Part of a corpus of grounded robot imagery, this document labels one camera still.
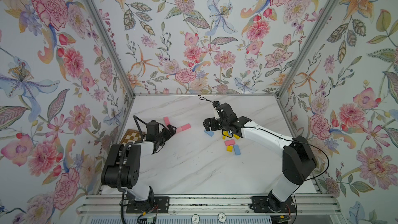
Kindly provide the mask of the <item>pink rectangular block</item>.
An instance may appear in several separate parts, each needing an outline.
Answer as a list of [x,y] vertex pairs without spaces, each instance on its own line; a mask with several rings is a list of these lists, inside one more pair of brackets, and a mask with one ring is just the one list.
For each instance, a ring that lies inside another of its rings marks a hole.
[[190,129],[191,128],[191,125],[188,123],[188,124],[186,124],[186,125],[183,125],[182,127],[181,127],[181,130],[182,131],[185,131],[185,130],[188,130],[188,129]]

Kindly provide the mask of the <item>light blue long block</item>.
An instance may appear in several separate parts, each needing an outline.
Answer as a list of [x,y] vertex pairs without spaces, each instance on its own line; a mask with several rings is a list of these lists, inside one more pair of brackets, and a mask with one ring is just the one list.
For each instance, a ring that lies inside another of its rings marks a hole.
[[212,131],[204,131],[207,135],[209,135],[209,136],[213,136],[214,135],[214,132],[212,132]]

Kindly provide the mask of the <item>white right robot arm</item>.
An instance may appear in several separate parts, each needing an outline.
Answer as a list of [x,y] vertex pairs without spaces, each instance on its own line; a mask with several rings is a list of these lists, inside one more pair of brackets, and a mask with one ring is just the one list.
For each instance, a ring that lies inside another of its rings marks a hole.
[[277,175],[267,197],[258,203],[267,212],[279,213],[294,202],[293,194],[305,183],[318,166],[311,144],[302,136],[286,136],[271,131],[248,117],[238,117],[228,103],[212,101],[214,116],[206,118],[206,131],[222,131],[229,137],[253,141],[275,158],[266,160],[267,175]]

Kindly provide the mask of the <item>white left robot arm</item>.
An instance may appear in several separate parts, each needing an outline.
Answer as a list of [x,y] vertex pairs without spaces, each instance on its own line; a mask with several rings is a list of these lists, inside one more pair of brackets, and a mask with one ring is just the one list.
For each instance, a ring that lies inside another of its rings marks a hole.
[[141,158],[156,154],[177,133],[177,128],[170,123],[162,124],[155,120],[146,123],[137,116],[133,118],[141,140],[110,147],[101,184],[117,189],[130,201],[147,203],[151,202],[153,190],[139,182]]

